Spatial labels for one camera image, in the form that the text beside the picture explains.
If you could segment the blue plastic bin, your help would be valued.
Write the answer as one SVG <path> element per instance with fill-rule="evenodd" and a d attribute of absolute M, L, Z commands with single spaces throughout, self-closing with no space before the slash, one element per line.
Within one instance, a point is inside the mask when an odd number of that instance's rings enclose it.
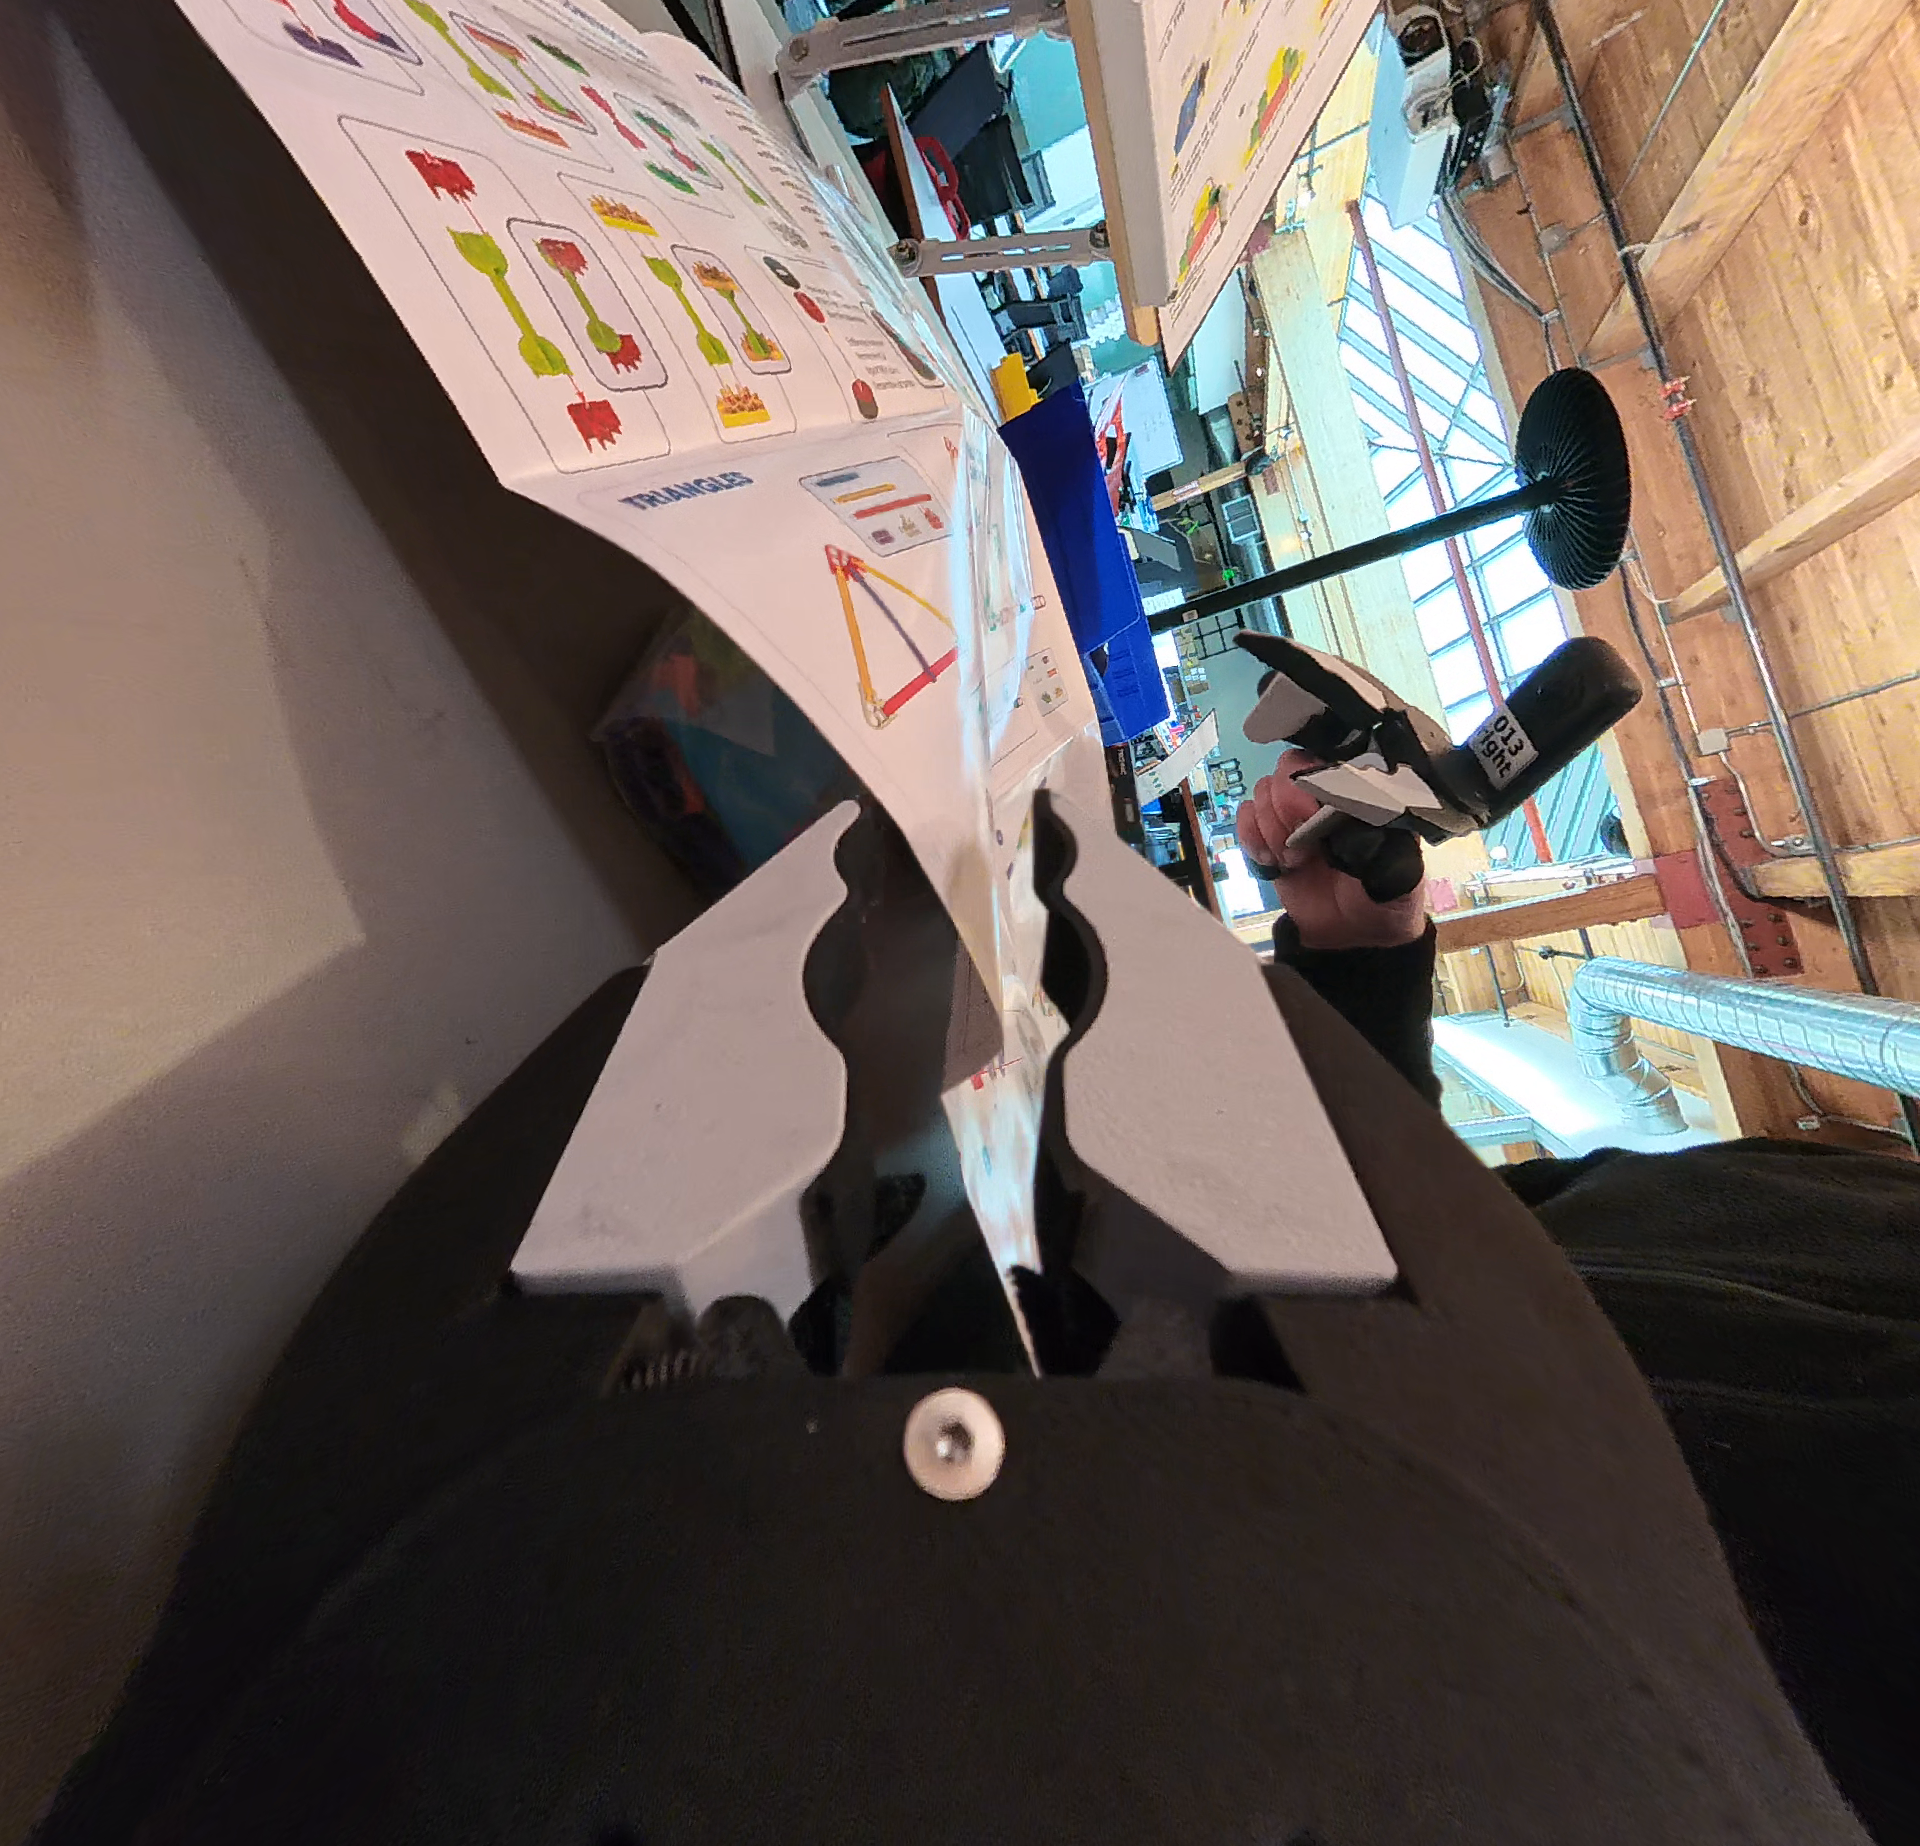
<path fill-rule="evenodd" d="M 1100 735 L 1128 746 L 1170 714 L 1136 563 L 1121 538 L 1079 383 L 1056 387 L 1000 429 L 1033 507 Z"/>

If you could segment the white board with printed sheet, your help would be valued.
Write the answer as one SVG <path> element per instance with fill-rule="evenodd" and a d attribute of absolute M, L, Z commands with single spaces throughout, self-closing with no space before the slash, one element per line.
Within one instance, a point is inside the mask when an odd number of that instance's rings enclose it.
<path fill-rule="evenodd" d="M 1383 0 L 1063 0 L 1121 301 L 1176 364 Z"/>

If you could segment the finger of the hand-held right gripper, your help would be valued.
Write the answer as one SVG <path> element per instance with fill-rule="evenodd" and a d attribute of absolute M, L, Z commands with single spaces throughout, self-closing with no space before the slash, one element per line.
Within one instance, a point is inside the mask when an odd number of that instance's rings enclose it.
<path fill-rule="evenodd" d="M 1241 731 L 1258 746 L 1310 756 L 1408 756 L 1413 725 L 1402 698 L 1365 670 L 1283 633 L 1235 633 L 1235 651 L 1260 666 L 1255 706 Z"/>
<path fill-rule="evenodd" d="M 1289 836 L 1289 846 L 1323 842 L 1333 836 L 1337 823 L 1404 830 L 1429 844 L 1444 842 L 1444 802 L 1413 764 L 1337 762 L 1302 767 L 1291 779 L 1316 804 L 1316 811 Z"/>

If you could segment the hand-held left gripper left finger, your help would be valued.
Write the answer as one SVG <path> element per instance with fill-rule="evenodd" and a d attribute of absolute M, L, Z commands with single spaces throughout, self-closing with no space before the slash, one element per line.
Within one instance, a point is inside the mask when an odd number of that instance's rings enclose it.
<path fill-rule="evenodd" d="M 650 959 L 511 1284 L 755 1299 L 840 1370 L 929 1119 L 931 894 L 847 802 Z"/>

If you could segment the person's right forearm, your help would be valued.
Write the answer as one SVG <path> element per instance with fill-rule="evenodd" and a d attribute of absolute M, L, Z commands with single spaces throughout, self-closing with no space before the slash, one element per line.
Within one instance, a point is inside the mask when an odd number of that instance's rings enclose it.
<path fill-rule="evenodd" d="M 1364 1171 L 1379 1146 L 1432 1133 L 1417 1110 L 1442 1117 L 1444 1085 L 1434 1060 L 1432 924 L 1367 947 L 1316 947 L 1295 918 L 1276 924 L 1270 989 L 1308 1070 L 1314 1094 L 1341 1148 Z"/>

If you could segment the silver air duct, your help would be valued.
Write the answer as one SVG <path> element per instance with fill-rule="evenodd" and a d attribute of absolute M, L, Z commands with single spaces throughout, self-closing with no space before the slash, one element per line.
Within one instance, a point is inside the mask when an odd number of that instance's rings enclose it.
<path fill-rule="evenodd" d="M 1679 1135 L 1687 1121 L 1670 1081 L 1633 1041 L 1637 1020 L 1905 1100 L 1918 1096 L 1914 1003 L 1597 957 L 1574 972 L 1566 995 L 1572 1049 L 1585 1077 L 1647 1137 Z"/>

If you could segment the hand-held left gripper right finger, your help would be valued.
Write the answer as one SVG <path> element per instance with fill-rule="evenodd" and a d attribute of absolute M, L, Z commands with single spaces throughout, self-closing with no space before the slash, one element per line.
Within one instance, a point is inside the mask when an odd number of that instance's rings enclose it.
<path fill-rule="evenodd" d="M 1040 1370 L 1094 1370 L 1123 1322 L 1209 1330 L 1253 1297 L 1375 1299 L 1400 1282 L 1256 953 L 1103 808 L 1033 798 L 1040 987 L 1065 1022 L 1035 1156 Z"/>

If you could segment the clear bag of colourful parts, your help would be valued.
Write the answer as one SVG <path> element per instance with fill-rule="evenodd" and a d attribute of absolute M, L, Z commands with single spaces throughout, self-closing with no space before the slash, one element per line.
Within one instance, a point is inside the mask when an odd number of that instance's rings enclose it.
<path fill-rule="evenodd" d="M 698 907 L 845 804 L 861 811 L 853 882 L 882 901 L 893 855 L 884 811 L 803 710 L 694 605 L 666 612 L 589 741 Z"/>

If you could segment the black pole lamp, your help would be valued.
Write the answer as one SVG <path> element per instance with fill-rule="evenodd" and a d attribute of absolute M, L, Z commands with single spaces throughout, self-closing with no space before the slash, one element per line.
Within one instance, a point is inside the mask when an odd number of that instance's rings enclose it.
<path fill-rule="evenodd" d="M 1526 547 L 1551 586 L 1601 586 L 1620 567 L 1626 549 L 1631 482 L 1620 413 L 1597 373 L 1559 369 L 1534 387 L 1518 421 L 1513 463 L 1515 490 L 1241 586 L 1207 591 L 1153 612 L 1147 630 L 1172 633 L 1214 614 L 1277 599 L 1511 519 L 1520 523 Z"/>

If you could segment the person's right hand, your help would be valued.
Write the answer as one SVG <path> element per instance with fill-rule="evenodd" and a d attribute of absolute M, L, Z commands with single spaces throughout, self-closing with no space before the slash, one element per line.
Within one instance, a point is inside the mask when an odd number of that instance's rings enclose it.
<path fill-rule="evenodd" d="M 1277 874 L 1283 913 L 1302 947 L 1344 951 L 1411 943 L 1430 924 L 1421 882 L 1400 899 L 1377 903 L 1360 880 L 1331 869 L 1321 846 L 1297 844 L 1299 829 L 1320 811 L 1299 785 L 1299 773 L 1314 767 L 1308 752 L 1289 748 L 1274 773 L 1253 785 L 1235 813 L 1241 855 L 1251 867 Z"/>

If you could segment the toy instruction sheet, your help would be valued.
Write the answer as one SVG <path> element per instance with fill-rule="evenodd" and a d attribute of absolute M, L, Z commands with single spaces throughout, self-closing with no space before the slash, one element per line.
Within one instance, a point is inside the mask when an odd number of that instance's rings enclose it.
<path fill-rule="evenodd" d="M 956 930 L 914 1012 L 1044 1370 L 1117 1326 L 1040 1150 L 1048 913 L 1092 695 L 991 404 L 715 63 L 601 0 L 172 0 L 503 486 L 652 568 L 851 769 Z"/>

